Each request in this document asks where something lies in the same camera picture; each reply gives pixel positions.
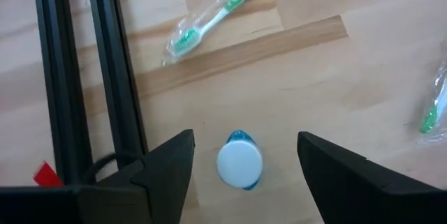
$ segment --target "plastic packaging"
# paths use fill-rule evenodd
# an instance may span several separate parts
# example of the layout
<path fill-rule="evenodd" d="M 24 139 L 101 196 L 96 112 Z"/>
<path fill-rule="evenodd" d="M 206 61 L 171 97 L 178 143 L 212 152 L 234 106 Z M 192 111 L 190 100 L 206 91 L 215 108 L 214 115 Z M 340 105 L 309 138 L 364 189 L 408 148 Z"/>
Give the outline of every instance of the plastic packaging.
<path fill-rule="evenodd" d="M 213 27 L 244 2 L 245 0 L 216 0 L 201 10 L 191 12 L 171 33 L 166 45 L 169 54 L 164 58 L 163 64 L 175 63 L 187 55 Z"/>
<path fill-rule="evenodd" d="M 424 108 L 419 131 L 421 144 L 431 144 L 447 138 L 447 57 L 444 57 Z"/>

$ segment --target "red object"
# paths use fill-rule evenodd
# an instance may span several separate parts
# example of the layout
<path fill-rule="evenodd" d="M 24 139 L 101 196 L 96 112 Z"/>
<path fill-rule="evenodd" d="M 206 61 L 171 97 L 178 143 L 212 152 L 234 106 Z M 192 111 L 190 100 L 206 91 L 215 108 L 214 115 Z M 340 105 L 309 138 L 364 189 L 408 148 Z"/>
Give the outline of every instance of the red object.
<path fill-rule="evenodd" d="M 63 186 L 61 179 L 56 172 L 44 162 L 39 171 L 34 175 L 34 181 L 39 186 Z"/>

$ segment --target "wooden surface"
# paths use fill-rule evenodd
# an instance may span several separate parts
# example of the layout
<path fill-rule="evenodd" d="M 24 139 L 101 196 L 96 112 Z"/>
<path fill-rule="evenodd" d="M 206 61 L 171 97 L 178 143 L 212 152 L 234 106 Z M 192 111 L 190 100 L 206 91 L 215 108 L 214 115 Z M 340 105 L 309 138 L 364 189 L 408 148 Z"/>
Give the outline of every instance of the wooden surface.
<path fill-rule="evenodd" d="M 447 144 L 418 146 L 421 107 L 447 52 L 447 0 L 249 0 L 175 66 L 170 30 L 213 0 L 122 0 L 148 144 L 194 129 L 183 223 L 322 223 L 296 154 L 308 130 L 426 183 L 447 186 Z M 89 0 L 71 0 L 94 158 L 113 150 Z M 0 184 L 54 165 L 34 0 L 0 0 Z M 258 188 L 224 185 L 228 134 L 259 143 Z M 108 167 L 102 174 L 113 172 Z"/>

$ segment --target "blue bottle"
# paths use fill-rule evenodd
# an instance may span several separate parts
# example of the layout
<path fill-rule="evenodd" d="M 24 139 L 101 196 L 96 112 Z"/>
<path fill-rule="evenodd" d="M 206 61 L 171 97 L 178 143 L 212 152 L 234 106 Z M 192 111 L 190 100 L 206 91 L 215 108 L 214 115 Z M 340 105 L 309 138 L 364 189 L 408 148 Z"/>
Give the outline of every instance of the blue bottle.
<path fill-rule="evenodd" d="M 259 182 L 263 156 L 250 135 L 235 130 L 217 155 L 216 167 L 223 182 L 249 191 Z"/>

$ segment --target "toothbrush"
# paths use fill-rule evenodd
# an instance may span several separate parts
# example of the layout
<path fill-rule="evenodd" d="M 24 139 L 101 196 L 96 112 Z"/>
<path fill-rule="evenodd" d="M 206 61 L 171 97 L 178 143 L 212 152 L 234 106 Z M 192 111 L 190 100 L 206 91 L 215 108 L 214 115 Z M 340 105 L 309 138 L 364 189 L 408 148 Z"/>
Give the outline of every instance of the toothbrush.
<path fill-rule="evenodd" d="M 420 132 L 429 133 L 436 124 L 439 122 L 444 110 L 447 107 L 447 87 L 446 81 L 442 84 L 441 91 L 437 99 L 434 101 L 434 105 L 430 108 L 427 115 L 425 116 L 424 122 L 420 126 Z"/>
<path fill-rule="evenodd" d="M 231 11 L 235 10 L 245 0 L 229 0 L 226 5 L 203 27 L 191 27 L 173 43 L 173 57 L 178 59 L 192 51 L 202 41 L 203 36 L 216 24 L 222 21 Z"/>

